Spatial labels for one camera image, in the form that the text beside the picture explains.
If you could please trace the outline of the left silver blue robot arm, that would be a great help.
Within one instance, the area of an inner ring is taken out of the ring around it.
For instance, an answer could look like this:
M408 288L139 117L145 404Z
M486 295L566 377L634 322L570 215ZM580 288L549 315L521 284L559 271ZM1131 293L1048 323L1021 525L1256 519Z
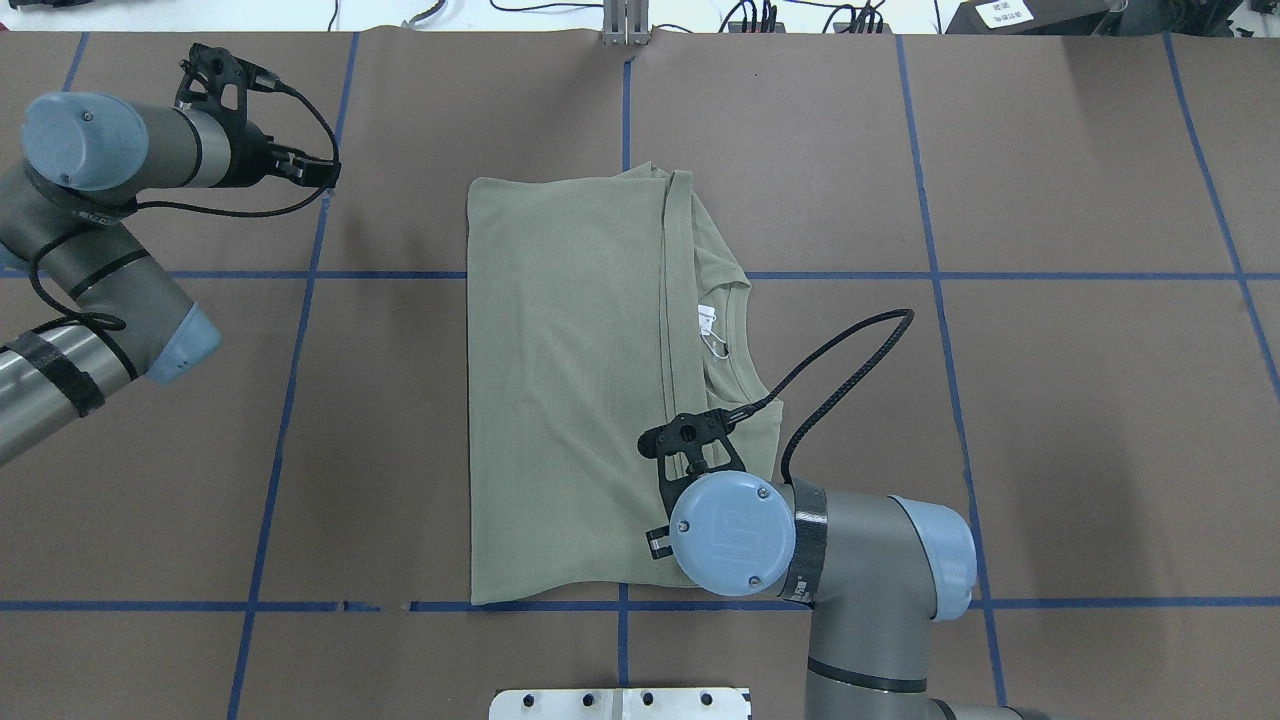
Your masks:
M187 94L169 108L54 92L28 106L23 156L3 174L3 265L54 318L3 343L3 461L129 383L164 386L221 347L221 332L128 229L147 190L243 188L269 177L337 184L340 151L276 142L244 108Z

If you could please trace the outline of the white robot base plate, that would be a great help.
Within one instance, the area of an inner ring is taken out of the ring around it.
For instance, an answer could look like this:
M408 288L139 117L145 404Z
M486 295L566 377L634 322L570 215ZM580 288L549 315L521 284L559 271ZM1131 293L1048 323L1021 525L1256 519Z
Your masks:
M489 719L751 719L750 692L732 687L508 689Z

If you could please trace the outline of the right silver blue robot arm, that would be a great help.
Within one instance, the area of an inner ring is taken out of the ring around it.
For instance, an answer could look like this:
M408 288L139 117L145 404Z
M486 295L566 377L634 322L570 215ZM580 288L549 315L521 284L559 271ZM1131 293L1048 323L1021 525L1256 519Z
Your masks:
M658 493L653 557L718 596L810 609L805 717L1043 717L928 692L931 626L964 615L978 582L972 528L952 509L740 470L660 478Z

